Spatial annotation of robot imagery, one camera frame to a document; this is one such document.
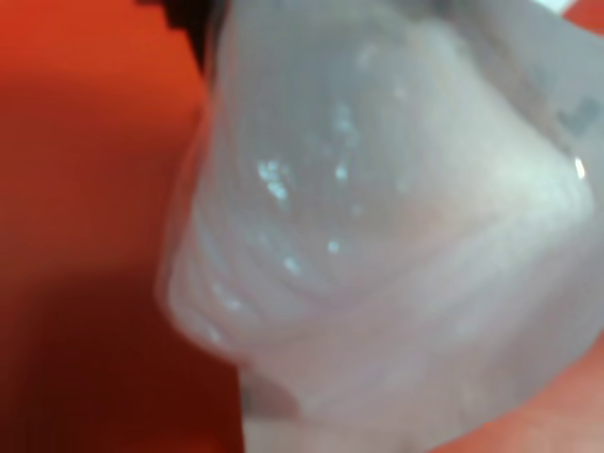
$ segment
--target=translucent container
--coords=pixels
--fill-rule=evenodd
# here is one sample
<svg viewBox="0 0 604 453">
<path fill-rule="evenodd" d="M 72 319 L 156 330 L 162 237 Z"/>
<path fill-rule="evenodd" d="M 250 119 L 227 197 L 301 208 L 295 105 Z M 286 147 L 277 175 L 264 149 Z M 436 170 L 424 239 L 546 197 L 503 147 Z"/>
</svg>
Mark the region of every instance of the translucent container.
<svg viewBox="0 0 604 453">
<path fill-rule="evenodd" d="M 426 451 L 593 343 L 602 41 L 527 0 L 235 0 L 218 49 L 161 296 L 287 451 Z"/>
</svg>

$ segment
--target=black object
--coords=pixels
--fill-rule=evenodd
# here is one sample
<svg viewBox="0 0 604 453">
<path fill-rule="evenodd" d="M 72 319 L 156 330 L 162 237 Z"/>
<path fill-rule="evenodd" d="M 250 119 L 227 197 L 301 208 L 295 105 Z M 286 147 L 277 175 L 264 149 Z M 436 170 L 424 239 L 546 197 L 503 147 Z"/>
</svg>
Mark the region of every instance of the black object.
<svg viewBox="0 0 604 453">
<path fill-rule="evenodd" d="M 193 50 L 197 67 L 207 76 L 208 52 L 217 45 L 218 36 L 227 13 L 228 0 L 139 0 L 144 5 L 160 4 L 171 28 L 185 31 Z"/>
</svg>

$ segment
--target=plastic wrap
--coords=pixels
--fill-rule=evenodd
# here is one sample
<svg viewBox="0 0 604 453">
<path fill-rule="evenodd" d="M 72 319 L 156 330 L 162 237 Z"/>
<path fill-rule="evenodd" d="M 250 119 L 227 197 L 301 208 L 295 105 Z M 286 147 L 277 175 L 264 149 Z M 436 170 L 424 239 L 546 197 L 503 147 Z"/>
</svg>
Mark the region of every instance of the plastic wrap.
<svg viewBox="0 0 604 453">
<path fill-rule="evenodd" d="M 599 38 L 526 0 L 242 0 L 218 48 L 161 296 L 287 451 L 426 451 L 594 341 Z"/>
</svg>

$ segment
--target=water droplet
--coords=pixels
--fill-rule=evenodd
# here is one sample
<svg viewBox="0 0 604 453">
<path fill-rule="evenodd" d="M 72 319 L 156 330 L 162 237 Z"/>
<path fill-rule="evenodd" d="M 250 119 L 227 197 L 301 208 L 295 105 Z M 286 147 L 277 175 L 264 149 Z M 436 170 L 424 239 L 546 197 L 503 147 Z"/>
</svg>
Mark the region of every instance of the water droplet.
<svg viewBox="0 0 604 453">
<path fill-rule="evenodd" d="M 285 261 L 283 261 L 283 265 L 292 274 L 296 276 L 300 274 L 300 266 L 292 257 L 286 258 Z"/>
<path fill-rule="evenodd" d="M 278 181 L 279 180 L 279 164 L 274 160 L 268 162 L 259 162 L 258 164 L 258 175 L 264 181 Z"/>
<path fill-rule="evenodd" d="M 338 243 L 337 241 L 330 241 L 327 245 L 327 250 L 331 254 L 338 253 L 340 251 L 340 243 Z"/>
<path fill-rule="evenodd" d="M 280 182 L 270 182 L 267 188 L 268 191 L 272 193 L 277 200 L 287 200 L 287 189 L 285 189 L 285 186 Z"/>
<path fill-rule="evenodd" d="M 340 182 L 344 182 L 348 179 L 348 169 L 343 163 L 340 163 L 336 167 L 335 176 Z"/>
</svg>

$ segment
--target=orange surface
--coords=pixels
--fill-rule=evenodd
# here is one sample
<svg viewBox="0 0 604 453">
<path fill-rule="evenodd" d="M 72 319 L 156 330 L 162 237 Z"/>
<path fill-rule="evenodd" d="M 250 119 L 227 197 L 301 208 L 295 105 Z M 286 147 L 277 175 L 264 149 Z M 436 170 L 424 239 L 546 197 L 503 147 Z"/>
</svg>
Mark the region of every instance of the orange surface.
<svg viewBox="0 0 604 453">
<path fill-rule="evenodd" d="M 201 96 L 158 8 L 0 2 L 0 451 L 241 451 L 233 370 L 152 297 Z M 604 344 L 443 452 L 602 452 L 602 382 Z"/>
</svg>

